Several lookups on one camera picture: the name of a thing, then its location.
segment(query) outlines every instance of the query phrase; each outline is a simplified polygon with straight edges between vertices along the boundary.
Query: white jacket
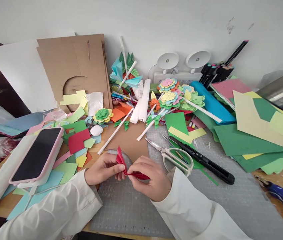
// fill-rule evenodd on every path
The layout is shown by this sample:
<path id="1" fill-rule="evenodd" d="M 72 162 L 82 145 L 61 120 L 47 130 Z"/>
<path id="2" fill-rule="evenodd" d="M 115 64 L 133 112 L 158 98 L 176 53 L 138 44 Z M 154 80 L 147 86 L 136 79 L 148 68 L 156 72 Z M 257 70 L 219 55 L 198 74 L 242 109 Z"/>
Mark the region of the white jacket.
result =
<path id="1" fill-rule="evenodd" d="M 0 240 L 49 239 L 80 232 L 102 207 L 85 171 L 50 192 L 0 228 Z M 250 239 L 218 203 L 210 201 L 176 168 L 172 187 L 161 202 L 152 202 L 176 239 Z"/>

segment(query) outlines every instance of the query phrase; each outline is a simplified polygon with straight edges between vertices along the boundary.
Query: smartphone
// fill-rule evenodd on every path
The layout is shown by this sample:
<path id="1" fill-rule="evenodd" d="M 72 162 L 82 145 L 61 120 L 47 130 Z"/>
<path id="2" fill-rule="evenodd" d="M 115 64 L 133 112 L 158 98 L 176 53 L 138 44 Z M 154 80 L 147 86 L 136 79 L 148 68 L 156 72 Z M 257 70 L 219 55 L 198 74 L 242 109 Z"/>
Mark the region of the smartphone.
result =
<path id="1" fill-rule="evenodd" d="M 41 130 L 9 183 L 16 185 L 21 182 L 36 181 L 43 177 L 51 161 L 56 160 L 55 152 L 59 151 L 58 146 L 62 141 L 62 133 L 62 127 Z"/>

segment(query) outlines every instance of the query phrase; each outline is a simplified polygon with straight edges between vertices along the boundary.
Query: hand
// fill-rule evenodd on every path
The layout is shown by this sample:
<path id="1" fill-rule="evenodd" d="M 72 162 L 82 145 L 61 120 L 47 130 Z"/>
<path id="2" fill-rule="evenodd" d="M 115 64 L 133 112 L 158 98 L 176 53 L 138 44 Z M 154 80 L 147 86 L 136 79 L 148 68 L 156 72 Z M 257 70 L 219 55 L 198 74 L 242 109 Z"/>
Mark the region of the hand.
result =
<path id="1" fill-rule="evenodd" d="M 96 185 L 102 183 L 113 175 L 115 175 L 115 178 L 119 181 L 125 179 L 126 176 L 122 172 L 125 170 L 125 165 L 117 164 L 116 157 L 117 155 L 110 153 L 101 155 L 92 167 L 85 172 L 87 184 Z"/>
<path id="2" fill-rule="evenodd" d="M 134 189 L 138 192 L 145 194 L 155 202 L 161 202 L 167 197 L 171 189 L 171 182 L 159 164 L 148 157 L 141 156 L 127 171 L 128 174 L 133 172 L 141 172 L 151 179 L 149 183 L 144 183 L 128 175 Z"/>

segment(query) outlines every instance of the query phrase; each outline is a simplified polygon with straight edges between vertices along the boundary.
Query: gray cutting mat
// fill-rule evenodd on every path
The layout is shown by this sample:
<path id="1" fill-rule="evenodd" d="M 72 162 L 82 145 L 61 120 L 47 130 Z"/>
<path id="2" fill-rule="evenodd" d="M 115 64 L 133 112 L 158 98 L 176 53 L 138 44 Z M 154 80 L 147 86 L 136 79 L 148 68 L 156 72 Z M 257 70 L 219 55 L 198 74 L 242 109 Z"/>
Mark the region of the gray cutting mat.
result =
<path id="1" fill-rule="evenodd" d="M 210 131 L 207 128 L 205 130 L 207 134 L 196 139 L 195 149 L 232 173 L 235 176 L 235 184 L 227 185 L 207 169 L 205 171 L 219 183 L 219 186 L 210 181 L 199 169 L 192 171 L 188 178 L 190 182 L 210 200 L 221 204 L 250 238 L 283 239 L 283 219 L 254 177 L 227 157 L 221 145 L 213 140 Z M 147 138 L 168 148 L 160 131 L 168 136 L 167 128 L 160 126 L 157 130 L 151 127 L 147 132 Z M 148 150 L 150 158 L 161 163 L 164 168 L 160 152 L 150 144 Z M 129 167 L 129 158 L 124 155 L 124 159 Z M 134 190 L 128 178 L 121 182 L 114 178 L 108 179 L 101 184 L 99 195 L 103 207 L 92 219 L 91 230 L 173 238 L 149 198 Z M 190 204 L 195 205 L 196 200 L 193 199 Z"/>

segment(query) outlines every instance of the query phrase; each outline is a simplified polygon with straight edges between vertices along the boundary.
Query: wooden table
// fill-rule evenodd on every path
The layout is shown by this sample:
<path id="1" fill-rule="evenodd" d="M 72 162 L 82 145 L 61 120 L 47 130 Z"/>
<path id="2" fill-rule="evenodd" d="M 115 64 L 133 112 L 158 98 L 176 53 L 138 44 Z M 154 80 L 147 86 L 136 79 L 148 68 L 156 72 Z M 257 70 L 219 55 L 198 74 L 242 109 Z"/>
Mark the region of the wooden table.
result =
<path id="1" fill-rule="evenodd" d="M 107 128 L 104 128 L 104 131 L 101 134 L 101 142 L 98 144 L 95 144 L 92 148 L 89 149 L 89 153 L 92 156 L 92 160 L 90 160 L 80 171 L 82 171 L 85 168 L 90 168 L 95 163 L 95 161 L 99 158 L 99 155 L 97 154 L 97 152 L 101 149 L 101 147 L 105 143 L 106 132 L 107 132 Z M 68 151 L 68 146 L 66 144 L 63 144 L 57 158 L 62 156 L 67 151 Z M 6 159 L 0 163 L 0 168 L 5 161 Z M 283 187 L 283 171 L 279 175 L 277 174 L 266 175 L 261 170 L 257 170 L 253 172 L 253 174 Z M 277 211 L 280 213 L 280 215 L 283 218 L 283 204 L 279 200 L 271 197 L 269 194 L 267 195 L 270 198 L 271 202 L 275 205 Z M 10 193 L 6 197 L 4 197 L 2 200 L 0 200 L 0 217 L 7 218 L 10 212 L 14 209 L 14 207 L 20 201 L 21 198 L 22 198 L 21 195 Z M 90 226 L 90 222 L 84 227 L 83 231 L 95 232 L 95 231 L 90 231 L 89 226 Z M 120 234 L 120 233 L 110 233 L 110 232 L 95 232 L 95 233 L 122 237 L 122 238 L 128 238 L 128 239 L 135 239 L 135 240 L 164 240 L 164 238 L 146 237 L 146 236 L 131 235 L 131 234 Z"/>

